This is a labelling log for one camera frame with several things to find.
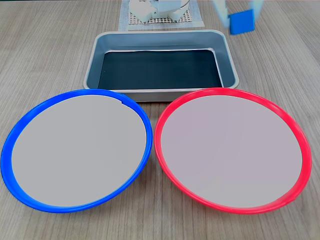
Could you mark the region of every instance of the metal tray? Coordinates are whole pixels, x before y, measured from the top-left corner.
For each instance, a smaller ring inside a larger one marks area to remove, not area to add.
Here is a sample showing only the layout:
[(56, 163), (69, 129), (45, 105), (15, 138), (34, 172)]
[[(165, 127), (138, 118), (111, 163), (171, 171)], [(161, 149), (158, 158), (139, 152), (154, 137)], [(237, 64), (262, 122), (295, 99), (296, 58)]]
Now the metal tray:
[[(235, 88), (239, 78), (225, 36), (216, 30), (105, 32), (98, 35), (85, 74), (85, 89), (97, 89), (105, 54), (108, 52), (210, 50), (214, 53), (220, 81), (224, 88)], [(199, 90), (184, 89), (117, 89), (136, 102), (171, 102)]]

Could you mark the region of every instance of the white plastic grid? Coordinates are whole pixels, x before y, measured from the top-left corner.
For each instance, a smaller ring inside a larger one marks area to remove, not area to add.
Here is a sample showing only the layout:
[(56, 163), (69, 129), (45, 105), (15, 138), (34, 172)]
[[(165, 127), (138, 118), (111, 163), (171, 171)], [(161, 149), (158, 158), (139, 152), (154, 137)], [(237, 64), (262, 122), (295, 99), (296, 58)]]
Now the white plastic grid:
[(173, 21), (171, 18), (152, 18), (148, 22), (142, 22), (136, 18), (131, 12), (129, 14), (129, 25), (135, 24), (172, 24), (172, 23), (190, 23), (192, 16), (189, 9), (183, 14), (178, 21)]

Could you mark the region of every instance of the table surface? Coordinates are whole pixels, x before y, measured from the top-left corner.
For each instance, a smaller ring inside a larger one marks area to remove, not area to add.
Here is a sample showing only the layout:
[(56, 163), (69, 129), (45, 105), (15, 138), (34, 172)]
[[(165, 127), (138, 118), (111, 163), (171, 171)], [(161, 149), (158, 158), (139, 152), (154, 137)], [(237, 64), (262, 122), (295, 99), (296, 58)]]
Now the table surface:
[[(226, 35), (238, 89), (278, 104), (305, 132), (310, 181), (274, 212), (236, 215), (205, 207), (163, 174), (152, 149), (137, 180), (98, 207), (71, 214), (31, 209), (0, 181), (1, 240), (318, 240), (320, 236), (320, 1), (266, 1), (256, 30), (230, 36), (211, 2), (199, 1), (205, 29)], [(230, 12), (247, 9), (228, 1)], [(37, 104), (83, 88), (95, 37), (117, 31), (121, 1), (0, 2), (0, 147)], [(141, 104), (155, 127), (166, 103)]]

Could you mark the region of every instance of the blue block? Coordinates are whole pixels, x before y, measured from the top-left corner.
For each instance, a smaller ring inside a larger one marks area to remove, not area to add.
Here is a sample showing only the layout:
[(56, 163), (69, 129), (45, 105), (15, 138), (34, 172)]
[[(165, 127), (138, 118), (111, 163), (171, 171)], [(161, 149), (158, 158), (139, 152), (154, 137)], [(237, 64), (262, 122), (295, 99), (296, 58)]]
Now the blue block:
[(255, 30), (254, 11), (242, 11), (230, 14), (230, 34), (244, 34)]

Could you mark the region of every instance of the white robot part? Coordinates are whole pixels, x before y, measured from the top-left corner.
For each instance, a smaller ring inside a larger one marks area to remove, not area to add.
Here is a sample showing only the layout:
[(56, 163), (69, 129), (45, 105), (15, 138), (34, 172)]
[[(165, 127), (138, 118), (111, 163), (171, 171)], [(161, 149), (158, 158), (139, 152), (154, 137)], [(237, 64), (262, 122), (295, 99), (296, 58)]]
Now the white robot part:
[(178, 21), (189, 9), (190, 0), (130, 0), (130, 12), (141, 22), (170, 18)]

